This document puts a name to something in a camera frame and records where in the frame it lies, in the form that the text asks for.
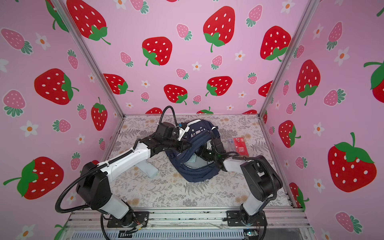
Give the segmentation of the navy blue student backpack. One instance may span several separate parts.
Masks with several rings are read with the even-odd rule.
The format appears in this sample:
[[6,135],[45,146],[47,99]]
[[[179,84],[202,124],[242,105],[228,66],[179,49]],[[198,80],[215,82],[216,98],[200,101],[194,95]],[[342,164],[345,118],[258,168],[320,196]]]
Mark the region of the navy blue student backpack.
[[199,163],[199,147],[212,139],[219,139],[218,127],[206,120],[194,120],[187,123],[189,131],[183,136],[191,144],[191,148],[179,153],[175,150],[165,150],[170,162],[181,176],[188,182],[197,183],[216,176],[220,168],[202,167]]

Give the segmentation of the light blue pencil case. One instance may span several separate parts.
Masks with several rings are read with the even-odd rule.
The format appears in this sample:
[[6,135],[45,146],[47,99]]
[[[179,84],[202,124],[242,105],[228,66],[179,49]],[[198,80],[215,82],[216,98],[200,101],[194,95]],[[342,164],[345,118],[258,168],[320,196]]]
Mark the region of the light blue pencil case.
[[150,179],[155,178],[159,172],[159,170],[155,166],[150,164],[147,160],[139,162],[138,164],[136,164],[136,166],[142,172],[144,172]]

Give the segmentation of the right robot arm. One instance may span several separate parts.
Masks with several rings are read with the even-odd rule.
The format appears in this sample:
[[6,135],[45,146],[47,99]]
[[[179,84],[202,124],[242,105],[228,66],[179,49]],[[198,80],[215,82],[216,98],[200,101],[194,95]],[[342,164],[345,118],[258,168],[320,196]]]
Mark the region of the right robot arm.
[[283,187],[283,181],[264,156],[246,157],[238,152],[226,152],[218,138],[199,147],[196,154],[224,172],[244,176],[250,195],[241,204],[236,220],[245,226],[254,225],[265,214],[264,208],[277,198],[278,190]]

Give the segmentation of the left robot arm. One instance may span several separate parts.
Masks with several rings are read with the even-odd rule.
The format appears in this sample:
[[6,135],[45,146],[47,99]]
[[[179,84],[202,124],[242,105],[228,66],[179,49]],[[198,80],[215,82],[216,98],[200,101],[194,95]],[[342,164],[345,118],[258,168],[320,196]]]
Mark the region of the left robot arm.
[[[98,165],[86,164],[81,176],[60,194],[55,204],[56,212],[64,214],[91,208],[102,214],[112,215],[127,225],[132,220],[131,208],[112,194],[110,184],[131,167],[165,150],[179,152],[187,150],[190,144],[182,137],[188,130],[187,125],[158,122],[156,131],[148,137],[136,140],[134,147],[130,150]],[[63,209],[61,203],[73,187],[77,188],[77,193],[86,203],[79,207]]]

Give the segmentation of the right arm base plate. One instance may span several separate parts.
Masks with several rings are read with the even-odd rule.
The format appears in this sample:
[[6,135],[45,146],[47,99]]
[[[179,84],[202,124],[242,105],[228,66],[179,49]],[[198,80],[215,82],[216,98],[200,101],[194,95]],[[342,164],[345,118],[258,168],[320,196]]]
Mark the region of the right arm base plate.
[[230,227],[265,227],[268,225],[264,211],[251,216],[244,210],[227,211],[223,222],[227,222]]

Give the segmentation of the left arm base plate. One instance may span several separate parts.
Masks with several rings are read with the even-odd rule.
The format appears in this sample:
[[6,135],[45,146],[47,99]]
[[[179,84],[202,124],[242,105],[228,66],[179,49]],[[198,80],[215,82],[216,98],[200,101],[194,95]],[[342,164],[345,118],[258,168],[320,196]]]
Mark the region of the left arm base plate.
[[128,228],[139,229],[146,228],[149,220],[150,212],[130,211],[122,219],[110,216],[107,228]]

